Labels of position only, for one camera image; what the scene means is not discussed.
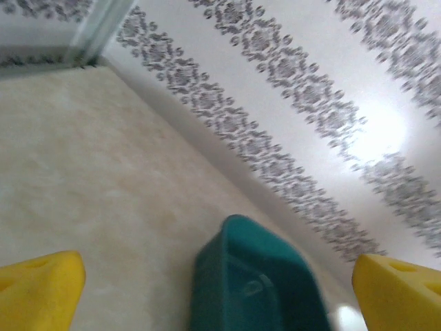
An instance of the yellow plastic block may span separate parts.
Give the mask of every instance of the yellow plastic block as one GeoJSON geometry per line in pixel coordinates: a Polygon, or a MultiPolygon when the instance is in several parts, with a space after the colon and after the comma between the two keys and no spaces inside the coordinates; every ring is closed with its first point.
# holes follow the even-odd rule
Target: yellow plastic block
{"type": "Polygon", "coordinates": [[[441,272],[364,254],[352,286],[369,331],[441,331],[441,272]]]}
{"type": "Polygon", "coordinates": [[[0,268],[0,331],[66,331],[85,283],[78,252],[0,268]]]}

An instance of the green plastic bin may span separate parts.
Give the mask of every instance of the green plastic bin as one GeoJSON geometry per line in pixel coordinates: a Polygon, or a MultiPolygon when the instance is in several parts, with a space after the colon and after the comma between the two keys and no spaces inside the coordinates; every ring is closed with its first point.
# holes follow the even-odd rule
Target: green plastic bin
{"type": "Polygon", "coordinates": [[[242,215],[199,252],[191,310],[191,331],[331,331],[303,258],[242,215]]]}

